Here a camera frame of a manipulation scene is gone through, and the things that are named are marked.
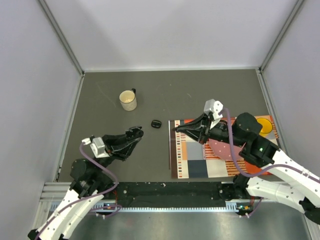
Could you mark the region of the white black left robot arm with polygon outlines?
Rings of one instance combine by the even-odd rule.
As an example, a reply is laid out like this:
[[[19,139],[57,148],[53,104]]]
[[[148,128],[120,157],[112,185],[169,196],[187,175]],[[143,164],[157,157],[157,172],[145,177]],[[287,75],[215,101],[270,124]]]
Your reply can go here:
[[[51,216],[37,229],[30,240],[68,240],[77,225],[103,198],[109,198],[119,184],[107,167],[114,161],[125,161],[142,139],[142,127],[131,127],[120,135],[105,134],[87,137],[79,146],[81,159],[72,163],[71,182],[66,194]]]

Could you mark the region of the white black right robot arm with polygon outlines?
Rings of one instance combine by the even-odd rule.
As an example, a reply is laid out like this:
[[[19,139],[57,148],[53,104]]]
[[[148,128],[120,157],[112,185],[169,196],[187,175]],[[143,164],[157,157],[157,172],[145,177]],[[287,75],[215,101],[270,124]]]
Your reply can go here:
[[[203,113],[195,120],[173,128],[194,141],[208,140],[229,145],[239,174],[233,178],[230,193],[222,186],[220,195],[232,198],[256,197],[291,207],[310,221],[320,223],[320,178],[290,158],[269,139],[260,135],[262,125],[248,112],[234,121],[228,117],[213,124],[213,114]]]

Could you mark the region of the glossy black gold-trim charging case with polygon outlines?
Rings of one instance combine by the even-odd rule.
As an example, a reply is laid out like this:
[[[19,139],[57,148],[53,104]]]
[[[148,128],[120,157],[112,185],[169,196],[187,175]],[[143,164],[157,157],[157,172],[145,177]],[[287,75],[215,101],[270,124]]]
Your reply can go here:
[[[160,120],[154,119],[151,121],[150,125],[152,128],[159,129],[162,126],[162,122]]]

